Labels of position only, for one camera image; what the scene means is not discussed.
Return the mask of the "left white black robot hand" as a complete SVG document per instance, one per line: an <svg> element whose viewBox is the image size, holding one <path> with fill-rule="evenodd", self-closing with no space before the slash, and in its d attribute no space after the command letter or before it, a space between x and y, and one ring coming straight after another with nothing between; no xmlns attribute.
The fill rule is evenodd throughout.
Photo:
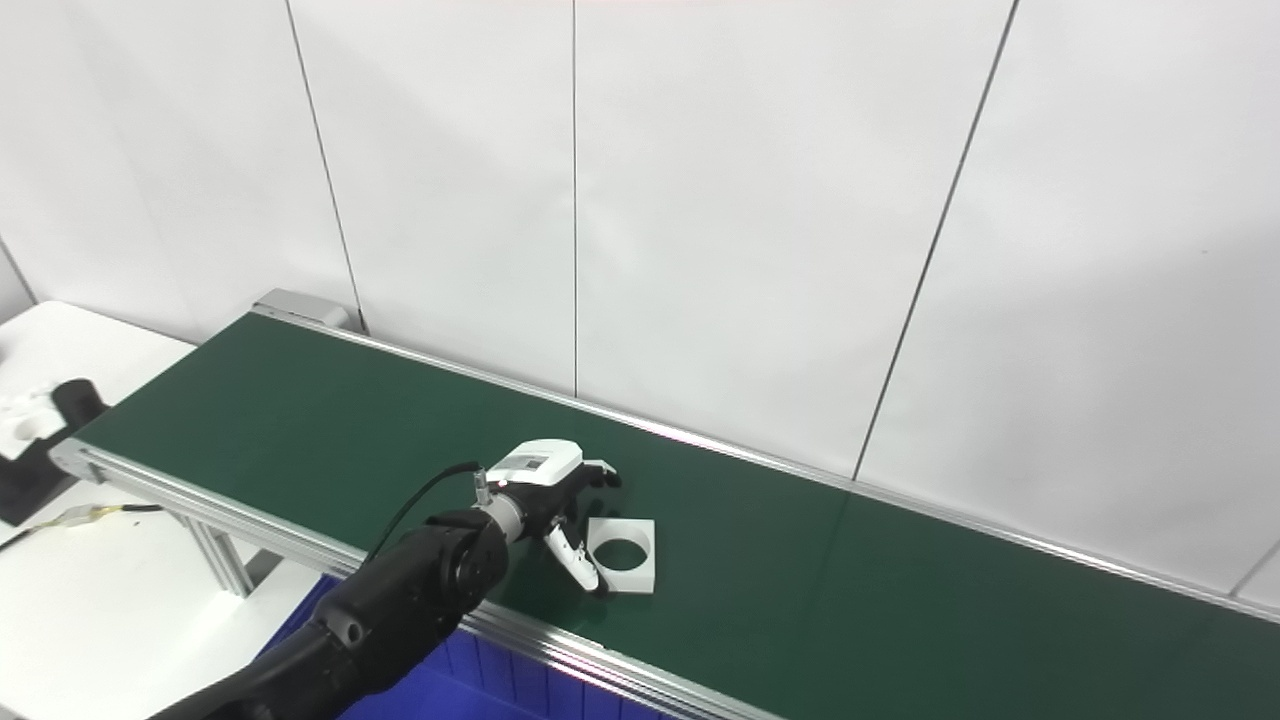
<svg viewBox="0 0 1280 720"><path fill-rule="evenodd" d="M576 521L580 493L588 488L621 487L621 477L611 464L585 459L581 447L570 439L531 439L490 468L486 483L515 505L521 541L532 538L544 543L588 593L607 592Z"/></svg>

